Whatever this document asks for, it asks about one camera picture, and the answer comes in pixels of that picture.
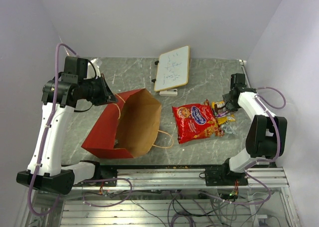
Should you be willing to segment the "red brown paper bag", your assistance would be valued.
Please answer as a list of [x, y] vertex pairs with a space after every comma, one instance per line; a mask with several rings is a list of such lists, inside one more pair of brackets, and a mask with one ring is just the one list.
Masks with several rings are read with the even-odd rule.
[[106, 106], [82, 148], [99, 159], [132, 159], [147, 154], [160, 130], [161, 103], [147, 89], [116, 94]]

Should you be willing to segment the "purple brown M&M's packet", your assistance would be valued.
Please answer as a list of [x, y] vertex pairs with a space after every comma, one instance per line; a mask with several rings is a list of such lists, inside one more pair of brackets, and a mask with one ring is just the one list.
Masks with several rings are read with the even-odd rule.
[[228, 116], [228, 115], [230, 115], [230, 114], [231, 114], [230, 112], [225, 111], [225, 112], [222, 112], [222, 113], [217, 113], [217, 114], [215, 115], [215, 117], [216, 117], [216, 118], [222, 118], [222, 117]]

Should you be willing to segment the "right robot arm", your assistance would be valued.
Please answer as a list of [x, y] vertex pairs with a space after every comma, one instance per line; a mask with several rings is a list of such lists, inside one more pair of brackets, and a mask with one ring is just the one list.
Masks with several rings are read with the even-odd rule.
[[245, 149], [227, 159], [228, 167], [220, 172], [221, 182], [230, 185], [237, 180], [237, 174], [259, 163], [273, 163], [282, 156], [285, 148], [287, 119], [271, 112], [270, 105], [257, 93], [257, 89], [246, 84], [243, 73], [230, 78], [230, 91], [223, 95], [225, 107], [230, 112], [243, 109], [251, 120]]

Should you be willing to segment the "red cookie snack bag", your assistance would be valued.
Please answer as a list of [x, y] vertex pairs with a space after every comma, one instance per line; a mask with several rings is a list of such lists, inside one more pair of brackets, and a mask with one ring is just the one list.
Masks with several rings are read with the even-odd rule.
[[202, 104], [192, 103], [172, 107], [172, 112], [176, 122], [179, 144], [211, 136], [224, 136], [208, 100]]

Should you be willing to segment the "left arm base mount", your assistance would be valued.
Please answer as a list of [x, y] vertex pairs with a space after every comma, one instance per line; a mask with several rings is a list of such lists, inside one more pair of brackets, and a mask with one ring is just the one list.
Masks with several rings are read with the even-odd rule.
[[117, 169], [113, 168], [113, 167], [108, 167], [108, 166], [102, 166], [101, 167], [101, 175], [100, 175], [100, 179], [109, 179], [108, 181], [105, 181], [103, 186], [106, 187], [115, 187], [117, 184]]

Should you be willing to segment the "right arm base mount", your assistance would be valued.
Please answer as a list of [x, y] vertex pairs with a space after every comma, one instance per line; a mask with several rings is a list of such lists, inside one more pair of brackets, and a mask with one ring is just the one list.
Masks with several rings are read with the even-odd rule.
[[230, 171], [227, 164], [212, 165], [199, 174], [205, 180], [206, 186], [247, 186], [248, 180], [244, 173]]

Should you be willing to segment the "dark snack bar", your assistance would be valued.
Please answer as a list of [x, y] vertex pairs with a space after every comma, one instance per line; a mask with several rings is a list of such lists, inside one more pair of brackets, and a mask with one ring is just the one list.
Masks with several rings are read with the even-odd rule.
[[221, 113], [224, 113], [224, 112], [227, 111], [227, 108], [225, 107], [225, 104], [222, 104], [222, 105], [215, 104], [213, 109], [214, 109], [214, 113], [215, 114], [221, 114]]

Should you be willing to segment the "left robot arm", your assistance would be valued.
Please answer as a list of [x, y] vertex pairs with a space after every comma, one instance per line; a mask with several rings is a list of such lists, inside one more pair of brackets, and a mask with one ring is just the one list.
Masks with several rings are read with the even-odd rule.
[[88, 68], [92, 65], [88, 59], [68, 56], [64, 70], [44, 85], [37, 144], [26, 170], [18, 172], [17, 183], [32, 190], [60, 195], [68, 194], [75, 184], [83, 180], [91, 186], [100, 183], [102, 174], [95, 162], [80, 161], [68, 167], [61, 166], [66, 128], [76, 112], [78, 100], [86, 100], [93, 106], [118, 101], [103, 74], [94, 69], [93, 77], [88, 76]]

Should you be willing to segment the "yellow M&M's packet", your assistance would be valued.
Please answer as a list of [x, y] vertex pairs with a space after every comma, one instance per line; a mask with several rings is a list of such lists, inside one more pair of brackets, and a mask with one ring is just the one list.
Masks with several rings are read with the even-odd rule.
[[212, 102], [211, 103], [212, 108], [224, 108], [225, 107], [225, 102], [224, 101], [219, 101], [219, 102]]
[[226, 115], [226, 116], [223, 116], [223, 117], [218, 117], [217, 121], [218, 121], [219, 125], [223, 125], [223, 124], [226, 124], [228, 122], [235, 122], [236, 119], [235, 119], [235, 115], [234, 114], [230, 114], [230, 115]]

